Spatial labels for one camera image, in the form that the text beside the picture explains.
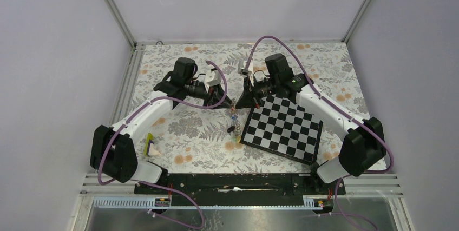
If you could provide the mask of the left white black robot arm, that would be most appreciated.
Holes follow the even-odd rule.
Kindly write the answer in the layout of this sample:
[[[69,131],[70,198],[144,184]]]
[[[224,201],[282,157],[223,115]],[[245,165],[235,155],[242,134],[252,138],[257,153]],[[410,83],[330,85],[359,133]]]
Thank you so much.
[[[164,169],[148,161],[139,161],[134,145],[153,123],[179,104],[197,109],[231,106],[224,73],[215,63],[206,63],[205,80],[200,82],[194,78],[198,70],[195,60],[178,58],[173,70],[134,111],[110,127],[100,125],[96,128],[90,165],[98,171],[100,185],[133,180],[147,182],[147,187],[156,194],[167,189],[168,180],[162,175]]]

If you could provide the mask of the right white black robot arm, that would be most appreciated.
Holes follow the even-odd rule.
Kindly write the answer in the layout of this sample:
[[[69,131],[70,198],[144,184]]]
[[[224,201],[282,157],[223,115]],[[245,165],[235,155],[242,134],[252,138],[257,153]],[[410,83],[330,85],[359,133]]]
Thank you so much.
[[[311,189],[326,193],[332,182],[348,175],[360,176],[386,156],[383,146],[383,126],[375,117],[364,119],[331,101],[303,73],[294,74],[283,54],[265,58],[269,75],[258,81],[253,65],[240,61],[238,73],[243,75],[243,92],[236,108],[259,108],[263,98],[286,98],[309,113],[319,117],[342,141],[338,157],[312,170]]]

